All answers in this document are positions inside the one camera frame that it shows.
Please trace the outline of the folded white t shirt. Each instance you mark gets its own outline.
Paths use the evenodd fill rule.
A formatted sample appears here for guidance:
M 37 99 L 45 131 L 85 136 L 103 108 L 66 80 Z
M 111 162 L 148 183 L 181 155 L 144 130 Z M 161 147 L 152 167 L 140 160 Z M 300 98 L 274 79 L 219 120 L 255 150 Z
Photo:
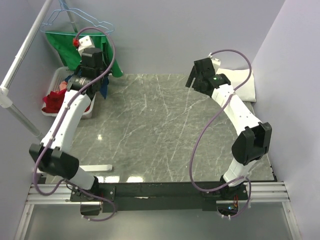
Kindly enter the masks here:
M 240 84 L 242 84 L 248 77 L 250 70 L 231 70 L 225 68 L 219 68 L 217 74 L 224 74 L 228 77 L 231 85 L 235 89 Z M 251 73 L 248 81 L 237 89 L 236 94 L 240 97 L 243 102 L 256 102 L 256 90 L 255 90 L 255 79 L 253 73 Z

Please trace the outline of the dark red garment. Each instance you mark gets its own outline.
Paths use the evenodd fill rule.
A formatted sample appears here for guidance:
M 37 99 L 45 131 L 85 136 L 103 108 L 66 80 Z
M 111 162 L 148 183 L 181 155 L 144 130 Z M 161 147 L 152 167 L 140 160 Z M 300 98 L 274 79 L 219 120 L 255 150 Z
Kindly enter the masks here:
M 76 90 L 60 90 L 59 92 L 51 91 L 43 98 L 44 106 L 41 111 L 47 115 L 57 115 L 60 110 L 68 112 L 74 109 L 83 114 L 91 105 L 91 99 L 87 94 L 80 93 Z

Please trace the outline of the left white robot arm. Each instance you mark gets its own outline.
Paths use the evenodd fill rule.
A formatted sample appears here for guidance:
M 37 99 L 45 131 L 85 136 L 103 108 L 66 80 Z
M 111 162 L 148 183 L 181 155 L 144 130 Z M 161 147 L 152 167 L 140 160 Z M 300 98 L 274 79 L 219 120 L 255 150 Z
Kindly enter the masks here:
M 88 201 L 100 195 L 97 177 L 84 171 L 79 160 L 69 154 L 73 136 L 96 93 L 103 83 L 102 73 L 107 71 L 101 49 L 89 47 L 81 53 L 80 65 L 67 82 L 62 106 L 48 133 L 39 144 L 33 143 L 29 154 L 35 169 L 59 176 L 82 189 Z

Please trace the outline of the pink garment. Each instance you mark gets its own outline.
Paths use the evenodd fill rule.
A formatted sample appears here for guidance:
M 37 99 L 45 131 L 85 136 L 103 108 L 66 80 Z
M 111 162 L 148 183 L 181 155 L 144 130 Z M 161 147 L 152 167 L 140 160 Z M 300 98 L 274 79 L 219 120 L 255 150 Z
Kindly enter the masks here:
M 68 83 L 65 82 L 65 81 L 61 82 L 60 85 L 59 85 L 59 91 L 65 90 L 67 88 L 67 84 Z

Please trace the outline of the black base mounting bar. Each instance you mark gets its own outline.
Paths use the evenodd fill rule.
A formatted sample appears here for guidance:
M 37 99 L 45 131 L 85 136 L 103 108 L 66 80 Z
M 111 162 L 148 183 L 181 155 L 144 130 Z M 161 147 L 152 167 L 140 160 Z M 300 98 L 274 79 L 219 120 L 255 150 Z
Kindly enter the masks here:
M 216 211 L 219 201 L 246 201 L 246 186 L 225 187 L 214 192 L 197 190 L 190 182 L 100 183 L 99 196 L 105 200 L 93 206 L 95 198 L 73 189 L 72 203 L 82 203 L 86 216 L 117 211 L 202 210 Z

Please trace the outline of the white rack foot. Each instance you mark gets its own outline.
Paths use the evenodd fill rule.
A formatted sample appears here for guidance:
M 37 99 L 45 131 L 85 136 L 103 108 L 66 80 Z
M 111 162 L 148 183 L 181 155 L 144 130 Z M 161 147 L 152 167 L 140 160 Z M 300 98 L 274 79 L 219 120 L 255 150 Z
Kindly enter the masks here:
M 113 166 L 111 164 L 101 164 L 101 165 L 80 165 L 80 167 L 86 172 L 111 172 Z

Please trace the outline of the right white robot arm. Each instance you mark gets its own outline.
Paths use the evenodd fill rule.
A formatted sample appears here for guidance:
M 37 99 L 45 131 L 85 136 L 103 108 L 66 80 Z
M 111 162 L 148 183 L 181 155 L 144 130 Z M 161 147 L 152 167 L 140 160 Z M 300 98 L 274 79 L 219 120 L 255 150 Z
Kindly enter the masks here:
M 220 178 L 216 192 L 230 200 L 239 191 L 250 169 L 267 154 L 272 127 L 261 122 L 245 105 L 255 101 L 254 76 L 248 70 L 220 67 L 220 60 L 206 57 L 194 61 L 186 87 L 213 99 L 233 124 L 237 139 L 231 147 L 232 162 Z

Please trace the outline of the aluminium rail frame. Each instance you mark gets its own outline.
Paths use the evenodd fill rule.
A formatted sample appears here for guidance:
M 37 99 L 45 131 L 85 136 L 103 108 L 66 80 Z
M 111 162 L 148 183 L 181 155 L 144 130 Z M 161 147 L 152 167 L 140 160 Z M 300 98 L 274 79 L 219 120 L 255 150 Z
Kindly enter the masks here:
M 70 201 L 72 191 L 61 184 L 59 188 L 50 196 L 40 195 L 32 185 L 29 189 L 25 207 L 20 219 L 15 240 L 23 240 L 26 236 L 28 225 L 36 205 L 71 205 Z M 290 204 L 290 198 L 283 182 L 253 182 L 251 190 L 250 202 L 253 203 L 282 203 L 286 221 L 289 226 L 291 236 L 294 240 L 301 240 L 302 235 L 300 233 L 296 216 L 293 213 L 292 206 Z

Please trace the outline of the white clothes rack pole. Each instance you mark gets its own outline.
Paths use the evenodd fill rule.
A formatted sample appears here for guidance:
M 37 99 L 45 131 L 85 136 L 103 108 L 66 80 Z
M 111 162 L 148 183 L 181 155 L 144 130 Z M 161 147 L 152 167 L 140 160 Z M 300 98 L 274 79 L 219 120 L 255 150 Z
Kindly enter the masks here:
M 0 97 L 12 101 L 0 108 L 1 131 L 39 142 L 53 118 L 42 114 L 55 71 L 62 61 L 40 25 L 60 8 L 58 0 L 2 0 L 0 2 Z

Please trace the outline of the green hanging cloth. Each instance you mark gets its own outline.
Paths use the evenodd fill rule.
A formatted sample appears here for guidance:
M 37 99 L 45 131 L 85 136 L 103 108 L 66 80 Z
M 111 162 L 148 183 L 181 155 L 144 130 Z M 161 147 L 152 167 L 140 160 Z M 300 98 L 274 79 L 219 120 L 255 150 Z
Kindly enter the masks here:
M 48 42 L 52 45 L 52 47 L 58 52 L 62 63 L 68 67 L 71 71 L 80 70 L 81 64 L 81 54 L 79 54 L 78 50 L 73 46 L 73 39 L 76 38 L 75 35 L 57 35 L 53 32 L 45 33 Z M 85 36 L 90 36 L 93 40 L 95 48 L 99 48 L 104 53 L 104 61 L 108 66 L 110 65 L 113 58 L 113 48 L 109 43 L 106 35 L 102 33 L 82 33 L 79 35 L 78 39 L 81 39 Z

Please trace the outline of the blue mickey t shirt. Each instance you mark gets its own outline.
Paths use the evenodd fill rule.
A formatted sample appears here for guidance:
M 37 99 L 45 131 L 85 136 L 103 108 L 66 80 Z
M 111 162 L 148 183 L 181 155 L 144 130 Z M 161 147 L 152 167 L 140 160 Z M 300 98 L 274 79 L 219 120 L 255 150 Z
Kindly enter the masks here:
M 82 76 L 81 72 L 78 72 L 77 74 L 69 75 L 65 79 L 67 83 L 67 91 L 75 90 L 78 92 L 93 80 L 94 78 Z M 96 95 L 96 93 L 100 92 L 100 94 L 105 99 L 107 97 L 108 84 L 109 84 L 109 79 L 108 79 L 108 76 L 105 75 L 103 78 L 100 78 L 99 80 L 91 84 L 89 87 L 81 91 L 81 94 L 87 95 L 92 100 Z

